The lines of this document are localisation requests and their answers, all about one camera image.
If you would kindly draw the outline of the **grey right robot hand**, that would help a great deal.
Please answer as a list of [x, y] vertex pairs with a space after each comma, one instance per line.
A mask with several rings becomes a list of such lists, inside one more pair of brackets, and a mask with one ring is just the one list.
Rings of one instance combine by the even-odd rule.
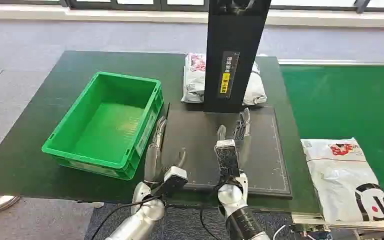
[[251, 148], [251, 115], [245, 108], [239, 113], [235, 123], [232, 138], [226, 137], [226, 126], [223, 124], [217, 130], [217, 142], [214, 152], [218, 161], [221, 176], [239, 177], [242, 167], [249, 158]]

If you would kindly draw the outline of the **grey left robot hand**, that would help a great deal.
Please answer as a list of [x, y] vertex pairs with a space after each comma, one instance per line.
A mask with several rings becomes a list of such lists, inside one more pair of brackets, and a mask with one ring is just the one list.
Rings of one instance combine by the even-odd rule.
[[174, 163], [164, 166], [162, 163], [162, 146], [164, 140], [164, 132], [167, 125], [167, 118], [161, 116], [156, 122], [155, 132], [151, 143], [147, 147], [145, 164], [144, 164], [144, 180], [143, 182], [151, 187], [163, 182], [165, 173], [172, 167], [182, 168], [185, 161], [187, 151], [182, 147], [178, 152], [177, 159]]

